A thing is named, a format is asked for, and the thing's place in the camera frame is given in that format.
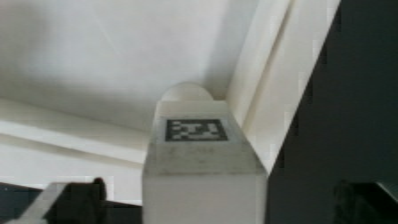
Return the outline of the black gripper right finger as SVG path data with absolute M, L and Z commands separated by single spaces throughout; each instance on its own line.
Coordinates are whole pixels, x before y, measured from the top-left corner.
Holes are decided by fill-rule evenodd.
M 398 224 L 398 198 L 380 183 L 337 183 L 332 224 Z

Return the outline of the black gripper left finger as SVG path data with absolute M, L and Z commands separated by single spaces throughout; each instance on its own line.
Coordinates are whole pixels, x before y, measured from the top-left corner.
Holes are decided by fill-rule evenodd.
M 12 224 L 144 224 L 142 207 L 106 199 L 101 178 L 53 182 Z

